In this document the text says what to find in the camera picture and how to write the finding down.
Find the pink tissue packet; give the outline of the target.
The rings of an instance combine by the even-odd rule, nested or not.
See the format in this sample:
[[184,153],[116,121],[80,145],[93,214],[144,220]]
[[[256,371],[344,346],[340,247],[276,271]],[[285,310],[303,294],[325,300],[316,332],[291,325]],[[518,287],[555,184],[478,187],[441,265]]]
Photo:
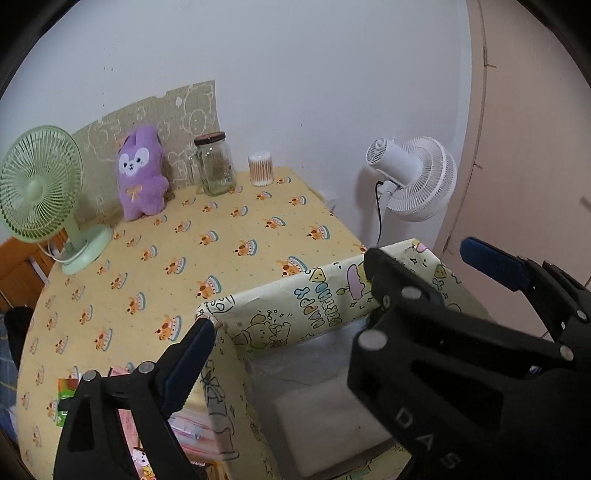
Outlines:
[[142,449],[132,413],[129,410],[118,410],[124,438],[134,462],[139,460],[139,451]]

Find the green orange tissue packet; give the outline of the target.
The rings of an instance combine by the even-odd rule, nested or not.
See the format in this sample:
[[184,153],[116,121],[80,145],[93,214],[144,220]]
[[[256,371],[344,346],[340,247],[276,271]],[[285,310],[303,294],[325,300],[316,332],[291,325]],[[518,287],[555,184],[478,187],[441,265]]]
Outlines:
[[73,366],[65,377],[60,377],[57,380],[57,401],[56,407],[56,425],[62,427],[65,423],[67,411],[62,410],[60,405],[63,401],[72,398],[76,392],[77,386],[80,382],[82,374],[77,366]]

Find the clear plastic packet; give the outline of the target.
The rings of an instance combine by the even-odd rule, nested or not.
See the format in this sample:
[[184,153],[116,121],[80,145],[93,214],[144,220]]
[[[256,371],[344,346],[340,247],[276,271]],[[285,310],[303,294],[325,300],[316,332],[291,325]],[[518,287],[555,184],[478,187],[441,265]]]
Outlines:
[[204,458],[218,453],[211,420],[203,406],[185,406],[173,413],[168,423],[185,452]]

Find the blue plaid bedding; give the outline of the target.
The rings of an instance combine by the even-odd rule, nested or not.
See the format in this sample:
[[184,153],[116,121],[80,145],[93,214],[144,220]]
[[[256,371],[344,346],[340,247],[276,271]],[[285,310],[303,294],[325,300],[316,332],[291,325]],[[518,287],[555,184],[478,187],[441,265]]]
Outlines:
[[18,369],[10,352],[8,334],[1,318],[0,340],[0,414],[1,430],[15,443],[17,434],[17,376]]

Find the white standing fan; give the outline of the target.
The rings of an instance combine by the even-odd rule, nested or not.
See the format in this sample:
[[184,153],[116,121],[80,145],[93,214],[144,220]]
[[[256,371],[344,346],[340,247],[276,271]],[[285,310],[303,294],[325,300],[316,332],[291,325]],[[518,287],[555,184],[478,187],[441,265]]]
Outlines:
[[429,136],[402,143],[380,137],[368,147],[366,163],[378,174],[375,244],[414,236],[433,247],[457,186],[452,154]]

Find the beige door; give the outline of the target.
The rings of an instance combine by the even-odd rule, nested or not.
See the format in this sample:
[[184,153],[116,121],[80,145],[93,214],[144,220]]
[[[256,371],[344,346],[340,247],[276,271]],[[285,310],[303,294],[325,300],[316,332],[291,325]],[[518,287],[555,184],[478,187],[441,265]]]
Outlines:
[[525,297],[465,264],[477,237],[590,281],[590,88],[516,1],[472,1],[472,92],[460,183],[436,248],[501,324],[543,337]]

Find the cartoon-print storage basket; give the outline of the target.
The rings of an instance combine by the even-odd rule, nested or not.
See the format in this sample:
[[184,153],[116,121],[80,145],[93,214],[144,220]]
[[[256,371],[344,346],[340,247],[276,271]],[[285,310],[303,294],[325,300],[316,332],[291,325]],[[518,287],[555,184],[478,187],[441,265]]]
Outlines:
[[410,454],[346,387],[377,302],[355,256],[208,301],[200,374],[229,479],[394,479]]

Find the black cloth on chair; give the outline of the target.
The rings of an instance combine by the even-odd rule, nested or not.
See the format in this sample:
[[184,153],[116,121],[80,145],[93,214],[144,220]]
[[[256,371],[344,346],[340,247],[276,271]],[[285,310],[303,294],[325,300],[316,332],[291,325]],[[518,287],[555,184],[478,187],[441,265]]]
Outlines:
[[29,331],[34,310],[28,306],[9,309],[4,314],[8,345],[12,360],[17,369],[20,368],[24,344]]

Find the cotton swab container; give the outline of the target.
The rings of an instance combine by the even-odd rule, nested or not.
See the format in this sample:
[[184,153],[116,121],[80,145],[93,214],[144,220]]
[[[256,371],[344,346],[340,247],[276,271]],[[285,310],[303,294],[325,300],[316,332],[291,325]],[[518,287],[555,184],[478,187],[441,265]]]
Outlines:
[[273,156],[270,152],[249,154],[249,178],[253,186],[264,187],[273,183]]

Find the wooden chair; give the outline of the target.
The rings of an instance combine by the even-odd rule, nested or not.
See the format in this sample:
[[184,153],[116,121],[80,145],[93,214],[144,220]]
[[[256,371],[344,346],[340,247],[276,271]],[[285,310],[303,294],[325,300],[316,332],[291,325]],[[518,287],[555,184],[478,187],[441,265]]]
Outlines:
[[61,266],[55,260],[64,249],[68,236],[64,229],[49,241],[25,243],[10,238],[1,245],[1,309],[41,305],[49,309],[55,296],[49,290],[54,271]]

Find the glass jar with brown lid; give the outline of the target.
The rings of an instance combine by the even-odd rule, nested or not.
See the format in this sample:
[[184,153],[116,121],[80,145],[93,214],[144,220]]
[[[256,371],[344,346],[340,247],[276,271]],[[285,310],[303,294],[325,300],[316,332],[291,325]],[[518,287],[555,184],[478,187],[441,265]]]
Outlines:
[[218,196],[235,188],[235,167],[233,166],[224,131],[197,136],[194,163],[198,178],[207,195]]

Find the purple plush bunny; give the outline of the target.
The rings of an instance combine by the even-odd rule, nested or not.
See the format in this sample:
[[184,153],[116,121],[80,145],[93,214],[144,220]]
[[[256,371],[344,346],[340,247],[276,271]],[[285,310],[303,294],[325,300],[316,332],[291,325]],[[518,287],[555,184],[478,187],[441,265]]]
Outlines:
[[116,162],[118,198],[125,221],[160,213],[169,182],[162,171],[164,150],[153,125],[130,132]]

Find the green desk fan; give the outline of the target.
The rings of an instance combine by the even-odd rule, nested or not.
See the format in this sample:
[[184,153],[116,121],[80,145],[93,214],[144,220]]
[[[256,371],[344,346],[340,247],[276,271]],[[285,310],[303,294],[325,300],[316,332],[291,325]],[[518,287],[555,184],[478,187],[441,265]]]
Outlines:
[[79,228],[75,212],[82,187],[79,148],[70,134],[56,126],[22,134],[1,164],[2,222],[13,237],[29,244],[66,233],[63,253],[54,259],[66,275],[98,259],[113,237],[113,230],[103,224]]

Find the beige cartoon wall mat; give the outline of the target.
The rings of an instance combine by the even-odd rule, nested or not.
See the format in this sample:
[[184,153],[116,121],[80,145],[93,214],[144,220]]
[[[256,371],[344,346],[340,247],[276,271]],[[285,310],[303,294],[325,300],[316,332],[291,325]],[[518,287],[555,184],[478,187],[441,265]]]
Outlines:
[[118,184],[160,174],[174,191],[195,185],[194,139],[219,130],[215,82],[207,80],[116,110],[72,134],[82,158],[82,224],[121,207]]

